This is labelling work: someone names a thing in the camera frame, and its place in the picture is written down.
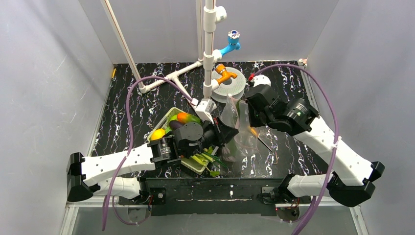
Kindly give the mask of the purple toy eggplant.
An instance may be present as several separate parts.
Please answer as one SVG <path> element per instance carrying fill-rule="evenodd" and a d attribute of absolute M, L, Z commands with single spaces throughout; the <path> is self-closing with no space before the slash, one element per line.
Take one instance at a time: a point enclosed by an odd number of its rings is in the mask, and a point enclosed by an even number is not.
<path fill-rule="evenodd" d="M 181 127 L 183 127 L 183 126 L 184 126 L 184 124 L 183 124 L 183 123 L 181 123 L 181 122 L 180 122 L 180 121 L 178 121 L 178 120 L 171 120 L 171 121 L 168 123 L 168 125 L 169 125 L 169 127 L 170 127 L 170 129 L 171 129 L 172 131 L 177 130 L 177 129 L 179 129 L 179 128 L 181 128 Z"/>

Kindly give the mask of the clear zip top bag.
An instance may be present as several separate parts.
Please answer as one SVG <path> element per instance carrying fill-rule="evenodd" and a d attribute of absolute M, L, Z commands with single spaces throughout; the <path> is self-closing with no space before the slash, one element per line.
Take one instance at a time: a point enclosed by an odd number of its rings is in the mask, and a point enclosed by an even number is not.
<path fill-rule="evenodd" d="M 260 147 L 264 147 L 270 152 L 256 137 L 250 132 L 248 105 L 241 99 L 235 99 L 230 94 L 227 95 L 226 105 L 220 114 L 220 119 L 224 124 L 235 127 L 239 133 L 220 148 L 220 154 L 223 160 L 227 162 L 236 162 L 246 156 L 254 155 L 260 152 Z"/>

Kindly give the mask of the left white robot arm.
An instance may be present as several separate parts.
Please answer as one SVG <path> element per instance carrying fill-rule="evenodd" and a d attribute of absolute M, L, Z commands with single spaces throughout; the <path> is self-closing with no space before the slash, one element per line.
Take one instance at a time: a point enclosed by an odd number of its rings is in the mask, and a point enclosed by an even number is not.
<path fill-rule="evenodd" d="M 107 193 L 126 199 L 148 197 L 148 188 L 138 179 L 121 175 L 179 165 L 182 159 L 201 154 L 209 147 L 224 146 L 237 134 L 238 129 L 215 117 L 213 122 L 189 122 L 131 150 L 96 157 L 73 153 L 67 165 L 67 200 L 81 202 Z"/>

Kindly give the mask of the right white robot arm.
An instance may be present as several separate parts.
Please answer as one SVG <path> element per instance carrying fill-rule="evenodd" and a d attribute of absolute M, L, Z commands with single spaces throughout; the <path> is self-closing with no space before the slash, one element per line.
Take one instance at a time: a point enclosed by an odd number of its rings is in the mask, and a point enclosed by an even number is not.
<path fill-rule="evenodd" d="M 257 85 L 245 95 L 252 127 L 268 126 L 304 143 L 327 164 L 333 164 L 326 174 L 287 175 L 274 198 L 292 200 L 303 196 L 330 196 L 343 206 L 355 207 L 369 200 L 374 181 L 379 179 L 385 166 L 370 162 L 340 138 L 319 116 L 318 111 L 302 98 L 288 101 L 269 85 Z"/>

